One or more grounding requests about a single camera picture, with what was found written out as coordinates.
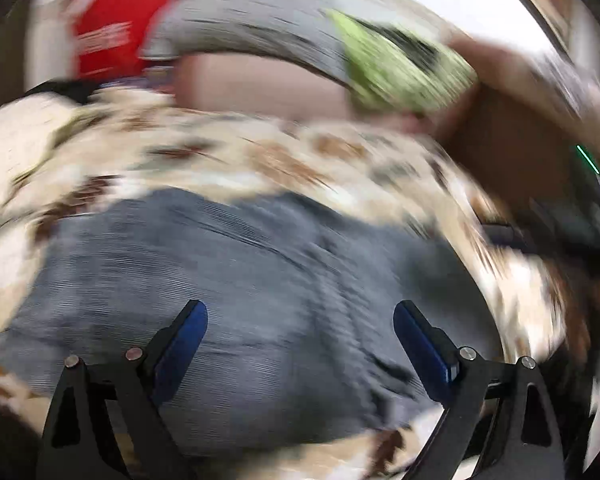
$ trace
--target gray fabric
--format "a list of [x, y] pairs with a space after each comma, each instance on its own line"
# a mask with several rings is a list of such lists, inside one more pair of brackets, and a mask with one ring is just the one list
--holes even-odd
[[322, 442], [430, 406], [392, 328], [405, 298], [484, 306], [446, 242], [294, 194], [225, 206], [159, 190], [61, 221], [0, 363], [48, 395], [66, 355], [122, 355], [198, 299], [208, 331], [160, 410], [182, 450]]
[[326, 12], [333, 0], [179, 0], [158, 14], [140, 50], [152, 61], [192, 52], [288, 60], [348, 82], [344, 48]]

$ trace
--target gray cloth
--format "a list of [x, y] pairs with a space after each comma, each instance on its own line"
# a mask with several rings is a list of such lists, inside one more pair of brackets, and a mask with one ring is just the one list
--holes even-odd
[[106, 362], [202, 300], [208, 331], [160, 410], [183, 452], [324, 442], [430, 406], [392, 327], [405, 298], [488, 313], [444, 241], [294, 194], [226, 206], [165, 189], [60, 222], [0, 363], [49, 395], [65, 356]]
[[179, 0], [158, 14], [140, 57], [241, 52], [284, 59], [349, 81], [344, 46], [326, 15], [333, 0]]

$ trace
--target green light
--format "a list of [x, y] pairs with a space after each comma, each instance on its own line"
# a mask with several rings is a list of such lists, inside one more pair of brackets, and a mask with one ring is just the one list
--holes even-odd
[[596, 165], [593, 163], [593, 160], [591, 160], [589, 158], [589, 155], [587, 155], [580, 146], [576, 146], [576, 148], [578, 149], [578, 151], [580, 153], [582, 153], [582, 156], [587, 159], [587, 162], [591, 165], [591, 167], [593, 168], [593, 171], [595, 171], [596, 174], [600, 174], [600, 172], [598, 171], [598, 168], [596, 168]]

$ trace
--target blue gripper pad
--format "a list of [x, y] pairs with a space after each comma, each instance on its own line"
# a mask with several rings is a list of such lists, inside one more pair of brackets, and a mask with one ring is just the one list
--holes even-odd
[[156, 406], [173, 399], [206, 332], [205, 304], [201, 301], [189, 301], [185, 308], [188, 307], [192, 309], [184, 322], [179, 319], [180, 316], [174, 321], [174, 324], [182, 322], [182, 325], [155, 365], [152, 400]]
[[459, 370], [456, 346], [444, 331], [429, 324], [412, 301], [396, 305], [394, 331], [427, 395], [446, 407]]

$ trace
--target gray blanket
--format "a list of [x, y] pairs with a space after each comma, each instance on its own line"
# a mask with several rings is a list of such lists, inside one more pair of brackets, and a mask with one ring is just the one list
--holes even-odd
[[430, 406], [392, 327], [405, 298], [486, 309], [441, 240], [293, 194], [225, 206], [166, 189], [61, 221], [0, 362], [49, 395], [65, 356], [122, 355], [198, 299], [208, 331], [161, 408], [183, 452], [323, 442]]

